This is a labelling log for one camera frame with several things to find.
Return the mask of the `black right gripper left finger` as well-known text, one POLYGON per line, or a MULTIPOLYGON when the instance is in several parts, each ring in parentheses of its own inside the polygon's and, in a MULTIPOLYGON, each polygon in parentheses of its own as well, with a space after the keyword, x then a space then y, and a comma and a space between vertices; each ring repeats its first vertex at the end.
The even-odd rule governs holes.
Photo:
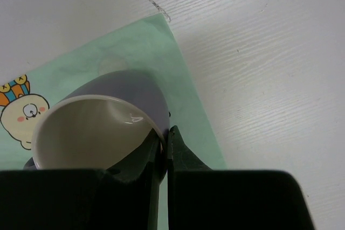
POLYGON ((107 170, 1 172, 1 229, 157 229, 161 144, 151 131, 107 170))

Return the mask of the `lilac ceramic mug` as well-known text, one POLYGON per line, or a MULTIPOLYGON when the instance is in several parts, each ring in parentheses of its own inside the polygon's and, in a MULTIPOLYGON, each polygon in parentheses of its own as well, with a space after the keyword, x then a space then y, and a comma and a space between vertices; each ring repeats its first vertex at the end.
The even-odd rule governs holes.
POLYGON ((150 74, 110 72, 74 90, 38 121, 24 170, 108 169, 151 131, 165 157, 169 129, 167 101, 150 74))

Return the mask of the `green cartoon print cloth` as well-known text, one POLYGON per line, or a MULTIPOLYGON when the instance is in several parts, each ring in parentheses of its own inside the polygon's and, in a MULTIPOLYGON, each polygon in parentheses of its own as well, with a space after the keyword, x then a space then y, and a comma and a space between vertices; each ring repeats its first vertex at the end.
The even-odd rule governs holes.
MULTIPOLYGON (((172 122, 212 168, 226 167, 207 115, 175 38, 162 15, 154 15, 102 36, 1 87, 1 108, 20 95, 42 95, 49 104, 98 75, 124 69, 150 74, 163 89, 172 122)), ((1 130, 1 172, 22 170, 30 152, 1 130)))

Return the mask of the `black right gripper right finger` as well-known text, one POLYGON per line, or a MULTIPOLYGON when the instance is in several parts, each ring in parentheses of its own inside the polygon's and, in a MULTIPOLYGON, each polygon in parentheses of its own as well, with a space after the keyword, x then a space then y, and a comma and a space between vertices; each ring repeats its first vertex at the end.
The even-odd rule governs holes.
POLYGON ((298 182, 277 170, 213 170, 168 135, 170 229, 313 229, 298 182))

